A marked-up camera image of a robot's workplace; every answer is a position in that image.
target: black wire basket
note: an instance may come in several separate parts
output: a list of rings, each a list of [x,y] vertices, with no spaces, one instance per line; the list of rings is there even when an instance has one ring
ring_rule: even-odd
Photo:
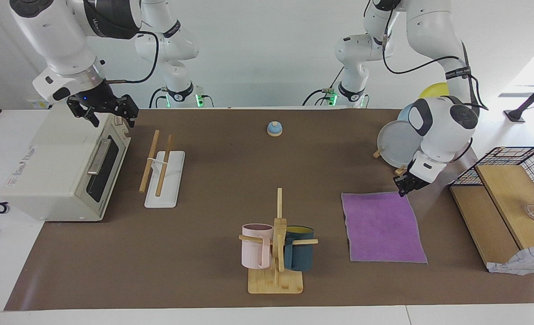
[[[460,175],[450,186],[483,186],[476,166],[521,165],[534,183],[534,147],[496,147]]]

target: blue mug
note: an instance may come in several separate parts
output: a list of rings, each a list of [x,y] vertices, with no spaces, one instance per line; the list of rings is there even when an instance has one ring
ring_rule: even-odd
[[[313,239],[313,229],[288,226],[285,234],[285,268],[292,271],[309,271],[313,265],[313,245],[293,245],[293,241]]]

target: purple towel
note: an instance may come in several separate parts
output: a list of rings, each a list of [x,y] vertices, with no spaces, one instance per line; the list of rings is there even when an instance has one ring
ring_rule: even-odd
[[[428,263],[407,197],[342,193],[351,261]]]

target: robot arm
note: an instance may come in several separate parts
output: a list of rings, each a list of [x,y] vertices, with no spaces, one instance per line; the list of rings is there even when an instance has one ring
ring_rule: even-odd
[[[136,16],[140,14],[139,2],[93,3],[71,0],[70,8],[64,0],[9,0],[15,21],[48,63],[33,81],[38,93],[50,103],[68,98],[73,114],[94,126],[99,123],[94,113],[106,112],[124,117],[132,127],[139,109],[129,95],[118,98],[112,93],[102,61],[92,53],[86,35],[134,37],[141,24],[140,16]]]
[[[466,146],[478,123],[479,109],[467,54],[451,22],[450,0],[371,0],[364,15],[368,33],[346,37],[337,46],[337,58],[346,68],[339,84],[343,97],[351,103],[361,100],[368,77],[363,62],[393,54],[389,36],[400,12],[406,13],[410,46],[441,64],[450,91],[449,96],[418,99],[410,109],[410,124],[423,140],[408,171],[394,179],[404,196],[432,183]]]
[[[143,0],[143,21],[152,27],[160,43],[157,70],[166,83],[166,92],[172,107],[200,106],[197,86],[191,81],[188,70],[180,61],[196,58],[199,48],[195,38],[184,29],[172,13],[168,0]],[[139,55],[152,62],[156,40],[148,35],[139,36],[135,47]]]

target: brown table mat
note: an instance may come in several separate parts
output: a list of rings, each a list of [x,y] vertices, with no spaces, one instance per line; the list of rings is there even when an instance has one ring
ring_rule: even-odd
[[[349,261],[340,195],[396,190],[372,154],[397,113],[141,111],[104,220],[44,224],[5,310],[534,302],[534,274],[486,271],[444,187],[473,156],[409,195],[428,265]],[[156,128],[187,153],[174,209],[146,209],[137,191]],[[251,295],[238,235],[273,222],[277,187],[284,217],[320,244],[302,294]]]

